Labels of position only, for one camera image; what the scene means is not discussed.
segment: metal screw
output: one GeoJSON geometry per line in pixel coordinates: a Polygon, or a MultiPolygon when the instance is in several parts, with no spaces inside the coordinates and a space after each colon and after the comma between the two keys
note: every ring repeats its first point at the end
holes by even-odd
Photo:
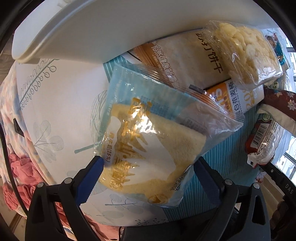
{"type": "Polygon", "coordinates": [[[66,183],[66,184],[69,184],[69,183],[71,183],[72,182],[72,178],[70,178],[70,177],[67,177],[65,180],[64,180],[64,183],[66,183]]]}
{"type": "Polygon", "coordinates": [[[253,186],[254,186],[254,188],[256,188],[256,189],[259,189],[259,188],[260,188],[260,185],[259,185],[258,183],[254,183],[253,186]]]}
{"type": "Polygon", "coordinates": [[[232,181],[230,179],[225,179],[225,184],[231,186],[232,181]]]}
{"type": "Polygon", "coordinates": [[[43,182],[40,182],[40,183],[37,184],[37,187],[38,188],[41,188],[41,187],[43,187],[43,185],[44,185],[44,183],[43,182]]]}

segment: teal striped fabric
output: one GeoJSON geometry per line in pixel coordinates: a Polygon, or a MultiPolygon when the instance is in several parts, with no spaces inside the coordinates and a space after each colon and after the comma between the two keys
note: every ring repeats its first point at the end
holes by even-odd
{"type": "MultiPolygon", "coordinates": [[[[126,63],[127,61],[122,56],[118,56],[104,63],[109,82],[115,63],[120,62],[126,63]]],[[[250,186],[258,173],[257,169],[253,169],[247,164],[247,155],[244,152],[244,144],[257,118],[256,108],[252,108],[245,114],[245,123],[240,130],[204,155],[211,168],[217,170],[223,178],[229,178],[238,185],[250,186]]],[[[180,205],[176,208],[163,208],[163,211],[169,221],[175,221],[197,215],[212,208],[214,206],[209,203],[201,184],[197,177],[194,176],[180,205]]]]}

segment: snowflake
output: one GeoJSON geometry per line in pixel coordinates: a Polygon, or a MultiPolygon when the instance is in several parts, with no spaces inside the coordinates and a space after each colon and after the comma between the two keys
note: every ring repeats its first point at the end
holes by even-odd
{"type": "Polygon", "coordinates": [[[290,110],[296,110],[296,103],[294,102],[294,100],[290,100],[290,101],[288,102],[288,108],[289,108],[290,110]]]}
{"type": "Polygon", "coordinates": [[[290,97],[290,98],[293,98],[294,97],[294,94],[293,92],[290,92],[290,91],[287,91],[287,95],[290,97]]]}
{"type": "Polygon", "coordinates": [[[283,95],[280,91],[275,91],[274,94],[275,94],[277,97],[280,97],[281,95],[283,95]]]}

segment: barcode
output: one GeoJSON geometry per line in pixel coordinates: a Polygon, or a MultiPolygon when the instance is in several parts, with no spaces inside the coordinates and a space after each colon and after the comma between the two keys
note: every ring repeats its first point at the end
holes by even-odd
{"type": "Polygon", "coordinates": [[[265,125],[259,126],[259,129],[257,130],[257,133],[252,141],[252,144],[254,144],[256,148],[258,148],[259,145],[261,144],[266,131],[267,131],[267,127],[265,125]]]}

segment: blue gripper pad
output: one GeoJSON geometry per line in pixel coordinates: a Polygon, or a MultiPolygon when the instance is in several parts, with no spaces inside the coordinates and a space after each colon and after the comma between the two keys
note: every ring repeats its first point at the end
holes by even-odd
{"type": "Polygon", "coordinates": [[[224,191],[223,178],[217,171],[211,169],[202,157],[194,163],[193,168],[209,201],[216,206],[220,206],[222,203],[221,193],[224,191]]]}
{"type": "Polygon", "coordinates": [[[102,171],[104,169],[104,160],[100,156],[95,156],[92,161],[87,165],[85,169],[80,170],[86,171],[84,178],[80,181],[76,189],[75,202],[78,206],[85,203],[91,194],[96,182],[98,181],[102,171]]]}

